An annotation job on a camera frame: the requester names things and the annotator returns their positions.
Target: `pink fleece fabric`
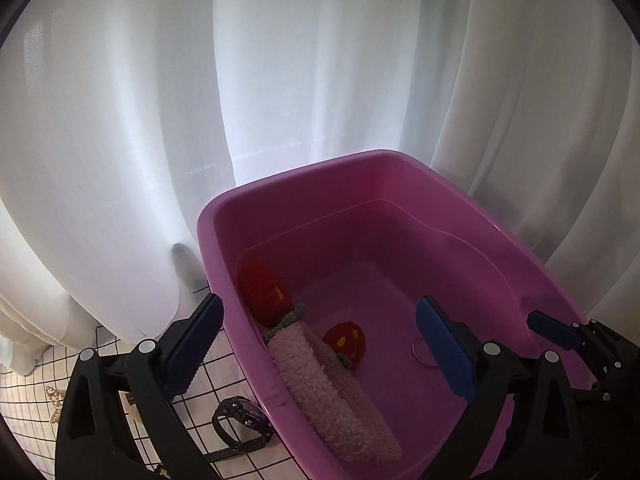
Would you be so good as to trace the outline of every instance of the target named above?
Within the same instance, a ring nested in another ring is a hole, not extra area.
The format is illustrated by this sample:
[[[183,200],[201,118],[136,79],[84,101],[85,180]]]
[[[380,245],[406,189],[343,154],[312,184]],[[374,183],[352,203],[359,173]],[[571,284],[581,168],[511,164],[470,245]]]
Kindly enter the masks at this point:
[[[306,323],[280,330],[268,348],[291,396],[338,458],[400,460],[402,450],[382,414],[334,350]]]

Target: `curtain fold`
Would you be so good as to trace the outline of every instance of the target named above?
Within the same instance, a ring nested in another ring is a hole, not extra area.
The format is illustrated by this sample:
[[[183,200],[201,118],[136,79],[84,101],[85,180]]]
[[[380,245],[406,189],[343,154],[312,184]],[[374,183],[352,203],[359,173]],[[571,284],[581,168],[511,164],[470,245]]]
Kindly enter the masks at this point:
[[[390,148],[640,342],[639,52],[610,0],[31,0],[0,50],[4,323],[157,336],[209,200]]]

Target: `silver ring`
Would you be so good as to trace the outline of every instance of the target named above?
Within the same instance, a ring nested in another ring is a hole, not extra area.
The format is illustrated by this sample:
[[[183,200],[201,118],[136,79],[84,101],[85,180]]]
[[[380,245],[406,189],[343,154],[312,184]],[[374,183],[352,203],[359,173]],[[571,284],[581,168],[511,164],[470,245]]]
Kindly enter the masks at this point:
[[[431,363],[425,363],[422,359],[420,359],[418,357],[418,354],[415,352],[415,344],[418,341],[423,341],[423,339],[421,337],[419,337],[418,339],[416,339],[413,344],[411,345],[411,351],[414,353],[414,357],[416,359],[418,359],[418,362],[421,362],[423,365],[425,365],[427,368],[438,368],[438,365],[432,365]]]

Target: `metal bolt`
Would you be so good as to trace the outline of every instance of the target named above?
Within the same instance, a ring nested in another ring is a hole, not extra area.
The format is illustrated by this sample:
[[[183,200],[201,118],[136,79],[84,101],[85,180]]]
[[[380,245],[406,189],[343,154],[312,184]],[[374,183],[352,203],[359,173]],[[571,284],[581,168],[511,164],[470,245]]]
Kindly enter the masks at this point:
[[[482,348],[489,355],[498,355],[500,353],[500,347],[496,343],[485,343]]]
[[[545,359],[550,363],[557,363],[560,360],[560,356],[556,354],[553,350],[547,350],[545,352]]]
[[[85,348],[84,350],[82,350],[80,352],[80,360],[81,361],[88,361],[89,359],[91,359],[95,354],[95,351],[93,348]]]
[[[138,345],[138,350],[140,350],[143,354],[148,354],[152,352],[156,348],[156,342],[153,339],[145,339],[142,343]]]

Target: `white surface with black grid lines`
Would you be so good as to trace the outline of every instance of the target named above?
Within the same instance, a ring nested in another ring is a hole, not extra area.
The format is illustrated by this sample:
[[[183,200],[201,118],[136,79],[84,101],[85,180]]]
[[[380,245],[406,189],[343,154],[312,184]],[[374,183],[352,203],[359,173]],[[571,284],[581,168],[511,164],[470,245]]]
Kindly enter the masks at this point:
[[[197,300],[209,292],[203,288],[194,292]],[[133,345],[116,339],[104,327],[96,329],[98,354],[129,352]],[[44,387],[65,390],[78,354],[70,354],[62,346],[49,347],[28,377],[21,377],[6,368],[0,370],[0,413],[27,453],[27,456],[47,479],[55,478],[57,424],[50,424],[52,405],[45,398]],[[201,452],[222,449],[226,445],[213,430],[211,415],[221,399],[236,395],[255,400],[251,386],[221,330],[198,368],[190,388],[174,399],[174,409]],[[125,412],[128,404],[124,402]],[[145,465],[155,469],[160,462],[145,428],[127,413],[127,421]],[[233,420],[223,421],[229,432],[242,440],[251,438],[244,426]],[[263,449],[216,462],[214,468],[225,479],[238,480],[308,480],[298,462],[277,436]]]

